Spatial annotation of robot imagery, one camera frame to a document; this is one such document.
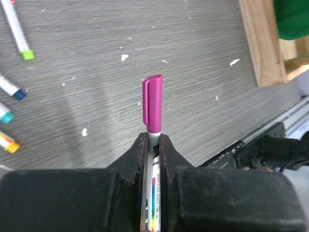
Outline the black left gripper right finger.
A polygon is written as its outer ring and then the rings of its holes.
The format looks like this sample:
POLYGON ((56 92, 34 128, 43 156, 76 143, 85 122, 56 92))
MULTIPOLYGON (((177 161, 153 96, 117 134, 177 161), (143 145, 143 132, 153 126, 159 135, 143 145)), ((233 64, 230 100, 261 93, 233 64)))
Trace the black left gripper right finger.
POLYGON ((280 173, 192 166, 159 139, 161 231, 304 232, 306 215, 280 173))

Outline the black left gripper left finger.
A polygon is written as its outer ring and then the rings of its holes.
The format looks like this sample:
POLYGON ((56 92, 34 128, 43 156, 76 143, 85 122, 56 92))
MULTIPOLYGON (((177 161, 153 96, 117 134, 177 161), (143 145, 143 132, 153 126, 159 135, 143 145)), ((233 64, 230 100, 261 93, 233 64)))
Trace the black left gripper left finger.
POLYGON ((0 181, 3 232, 137 232, 148 135, 106 168, 17 170, 0 181))

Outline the magenta capped white marker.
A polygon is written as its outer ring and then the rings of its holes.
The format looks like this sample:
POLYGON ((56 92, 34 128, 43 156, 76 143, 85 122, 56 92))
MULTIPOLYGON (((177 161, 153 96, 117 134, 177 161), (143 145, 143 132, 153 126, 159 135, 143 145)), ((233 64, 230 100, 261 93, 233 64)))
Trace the magenta capped white marker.
POLYGON ((163 75, 146 78, 142 83, 143 123, 148 133, 147 151, 147 229, 160 231, 159 138, 162 129, 163 75))

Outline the green capped white marker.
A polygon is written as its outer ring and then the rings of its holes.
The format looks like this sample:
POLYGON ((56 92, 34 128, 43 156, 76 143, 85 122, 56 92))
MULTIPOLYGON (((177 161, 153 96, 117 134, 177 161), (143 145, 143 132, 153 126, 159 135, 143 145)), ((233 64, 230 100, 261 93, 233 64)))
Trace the green capped white marker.
POLYGON ((30 46, 26 40, 23 29, 21 27, 17 12, 14 8, 15 0, 1 0, 3 11, 6 15, 8 25, 11 29, 13 38, 15 40, 17 49, 21 54, 23 60, 34 60, 34 52, 30 49, 30 46))

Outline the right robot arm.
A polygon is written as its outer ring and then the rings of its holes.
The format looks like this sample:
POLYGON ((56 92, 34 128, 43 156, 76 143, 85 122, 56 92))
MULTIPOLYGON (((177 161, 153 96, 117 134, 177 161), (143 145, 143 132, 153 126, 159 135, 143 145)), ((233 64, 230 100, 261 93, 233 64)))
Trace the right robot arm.
POLYGON ((283 123, 276 123, 236 151, 233 160, 237 169, 297 171, 309 165, 309 133, 301 139, 286 138, 283 123))

